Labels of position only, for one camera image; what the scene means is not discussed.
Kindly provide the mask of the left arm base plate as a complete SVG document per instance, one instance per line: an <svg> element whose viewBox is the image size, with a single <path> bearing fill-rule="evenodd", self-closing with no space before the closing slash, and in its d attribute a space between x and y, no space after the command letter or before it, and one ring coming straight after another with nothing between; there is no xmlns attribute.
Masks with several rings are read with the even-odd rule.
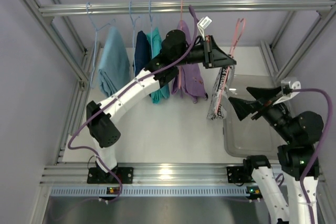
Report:
<svg viewBox="0 0 336 224"><path fill-rule="evenodd" d="M133 167L117 167L113 170L122 184L133 183ZM118 184L117 179L110 173L105 173L100 167L89 168L88 184Z"/></svg>

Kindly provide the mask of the newspaper print trousers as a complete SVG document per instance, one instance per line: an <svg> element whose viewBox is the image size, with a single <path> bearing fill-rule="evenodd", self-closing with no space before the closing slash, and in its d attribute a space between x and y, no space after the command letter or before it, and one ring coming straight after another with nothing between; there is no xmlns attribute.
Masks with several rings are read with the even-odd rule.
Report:
<svg viewBox="0 0 336 224"><path fill-rule="evenodd" d="M211 103L207 118L210 120L224 119L227 117L227 109L222 102L228 98L228 91L234 78L235 66L220 68L214 86L212 88Z"/></svg>

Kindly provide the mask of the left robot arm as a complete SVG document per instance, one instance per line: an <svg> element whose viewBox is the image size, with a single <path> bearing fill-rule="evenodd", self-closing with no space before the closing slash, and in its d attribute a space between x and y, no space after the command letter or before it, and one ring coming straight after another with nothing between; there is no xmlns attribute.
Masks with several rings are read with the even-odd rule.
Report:
<svg viewBox="0 0 336 224"><path fill-rule="evenodd" d="M159 54L122 89L99 103L86 107L87 127L96 148L96 166L103 173L114 172L118 165L115 143L121 137L116 123L138 102L173 80L179 66L202 63L206 69L236 65L231 55L216 44L212 35L194 37L191 43L183 31L167 33Z"/></svg>

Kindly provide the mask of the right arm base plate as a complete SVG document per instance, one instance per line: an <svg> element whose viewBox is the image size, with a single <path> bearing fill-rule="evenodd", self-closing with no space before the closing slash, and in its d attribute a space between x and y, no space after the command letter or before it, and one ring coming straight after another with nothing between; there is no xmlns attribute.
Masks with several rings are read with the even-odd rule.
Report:
<svg viewBox="0 0 336 224"><path fill-rule="evenodd" d="M245 184L254 182L251 173L244 166L227 166L227 180L231 184Z"/></svg>

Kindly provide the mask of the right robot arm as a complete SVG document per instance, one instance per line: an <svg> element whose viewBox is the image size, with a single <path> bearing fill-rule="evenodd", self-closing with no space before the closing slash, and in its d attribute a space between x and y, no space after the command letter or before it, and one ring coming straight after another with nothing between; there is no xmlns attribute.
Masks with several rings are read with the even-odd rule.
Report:
<svg viewBox="0 0 336 224"><path fill-rule="evenodd" d="M303 91L299 84L277 88L253 88L247 91L253 101L230 97L239 120L251 115L253 120L264 118L285 140L278 146L278 161L287 183L285 198L277 184L268 158L264 155L248 156L244 168L258 185L269 211L271 223L317 223L316 189L319 162L314 144L322 136L322 117L305 111L291 117L284 101Z"/></svg>

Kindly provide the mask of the pink wire hanger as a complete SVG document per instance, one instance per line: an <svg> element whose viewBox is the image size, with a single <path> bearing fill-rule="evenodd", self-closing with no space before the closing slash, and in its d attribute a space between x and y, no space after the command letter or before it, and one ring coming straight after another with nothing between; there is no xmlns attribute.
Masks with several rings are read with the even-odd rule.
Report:
<svg viewBox="0 0 336 224"><path fill-rule="evenodd" d="M229 50L229 55L231 55L232 58L234 58L234 52L235 52L235 49L237 47L237 44L238 44L243 32L245 30L245 25L246 25L246 19L245 18L238 18L236 26L235 26L235 32L234 32L234 35L233 35L233 38L232 38L232 43L231 43L230 50ZM230 67L227 67L226 74L225 74L225 79L224 79L224 84L223 84L223 87L220 91L220 98L219 98L218 104L220 104L221 99L222 99L222 95L225 91L225 84L228 80L229 72L230 72Z"/></svg>

